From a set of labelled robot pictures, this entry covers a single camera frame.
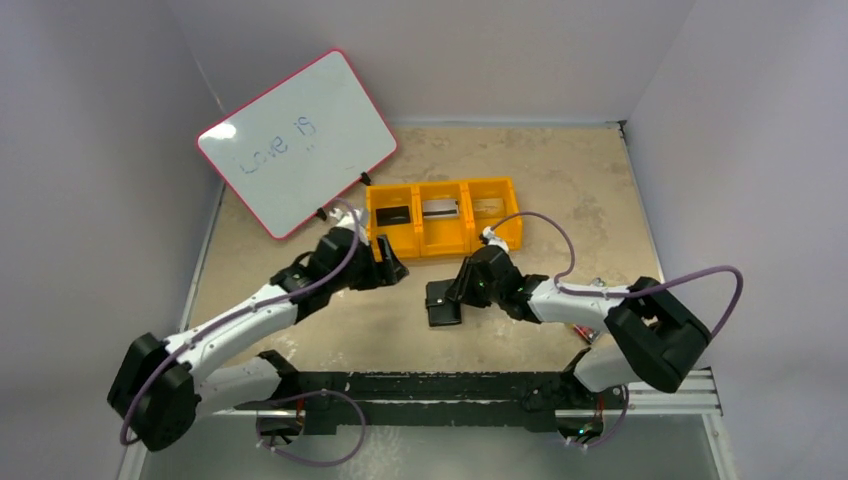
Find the black leather card holder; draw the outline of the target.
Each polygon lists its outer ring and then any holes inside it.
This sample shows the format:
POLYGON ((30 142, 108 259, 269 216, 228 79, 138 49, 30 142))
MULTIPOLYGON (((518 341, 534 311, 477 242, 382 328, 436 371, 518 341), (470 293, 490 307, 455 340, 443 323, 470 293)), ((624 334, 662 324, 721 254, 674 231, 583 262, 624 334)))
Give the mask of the black leather card holder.
POLYGON ((442 328, 462 323, 461 303, 450 296, 454 280, 431 281, 425 288, 425 308, 430 328, 442 328))

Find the yellow three-compartment tray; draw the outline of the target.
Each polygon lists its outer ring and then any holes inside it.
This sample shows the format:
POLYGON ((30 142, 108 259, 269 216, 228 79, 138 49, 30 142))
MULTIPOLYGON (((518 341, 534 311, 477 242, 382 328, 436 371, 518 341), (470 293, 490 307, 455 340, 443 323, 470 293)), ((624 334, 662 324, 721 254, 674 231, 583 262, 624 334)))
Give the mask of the yellow three-compartment tray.
POLYGON ((511 250, 522 245, 522 220, 507 218, 519 211, 508 177, 368 186, 365 199, 373 248, 384 236, 402 260, 468 255, 488 227, 511 250))

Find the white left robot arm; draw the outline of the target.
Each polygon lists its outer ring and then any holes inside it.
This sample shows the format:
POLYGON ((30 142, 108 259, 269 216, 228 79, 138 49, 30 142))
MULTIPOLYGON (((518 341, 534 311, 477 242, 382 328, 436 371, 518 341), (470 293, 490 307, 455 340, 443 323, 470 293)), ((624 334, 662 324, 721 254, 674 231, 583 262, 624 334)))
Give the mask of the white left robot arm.
POLYGON ((333 227, 230 310, 165 339, 137 337, 107 394, 122 419, 120 443, 169 447, 198 418, 202 383, 228 360, 323 309, 339 291, 393 286, 408 273, 386 236, 371 246, 353 229, 333 227))

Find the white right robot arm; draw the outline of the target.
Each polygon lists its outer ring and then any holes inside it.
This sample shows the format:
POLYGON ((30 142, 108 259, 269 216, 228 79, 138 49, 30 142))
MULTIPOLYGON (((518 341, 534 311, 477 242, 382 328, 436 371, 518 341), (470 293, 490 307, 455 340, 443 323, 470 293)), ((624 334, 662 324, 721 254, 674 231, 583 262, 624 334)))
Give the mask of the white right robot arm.
POLYGON ((651 277, 619 287, 560 283, 521 273, 510 255, 494 245, 464 259, 446 296, 476 308, 497 305, 514 320, 608 333, 612 342, 590 347, 566 369, 561 392, 576 407, 588 405, 602 390, 631 382, 674 393, 712 340, 696 315, 651 277))

